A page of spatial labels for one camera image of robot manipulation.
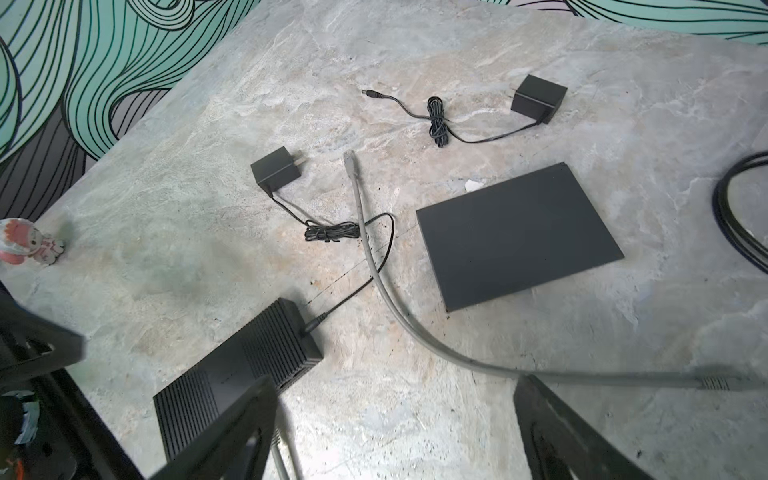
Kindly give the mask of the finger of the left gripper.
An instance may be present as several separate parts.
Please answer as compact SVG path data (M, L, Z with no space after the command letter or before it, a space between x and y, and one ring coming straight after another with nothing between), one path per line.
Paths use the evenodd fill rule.
M1 285L1 386L12 386L76 364L85 338L19 305Z

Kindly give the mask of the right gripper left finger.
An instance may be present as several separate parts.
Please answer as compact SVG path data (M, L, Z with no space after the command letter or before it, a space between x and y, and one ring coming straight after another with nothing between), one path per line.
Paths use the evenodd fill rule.
M277 392L262 376L160 469L156 479L260 479L275 434Z

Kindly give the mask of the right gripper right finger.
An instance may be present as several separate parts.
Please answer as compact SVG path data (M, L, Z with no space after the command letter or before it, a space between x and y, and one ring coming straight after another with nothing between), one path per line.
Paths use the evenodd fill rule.
M542 381L520 378L514 405L533 479L648 479Z

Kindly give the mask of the ribbed black network switch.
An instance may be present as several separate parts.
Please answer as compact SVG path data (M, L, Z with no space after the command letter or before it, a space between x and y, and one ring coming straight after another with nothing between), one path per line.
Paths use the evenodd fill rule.
M279 298L159 393L153 402L172 460L259 378L282 393L322 361L297 305Z

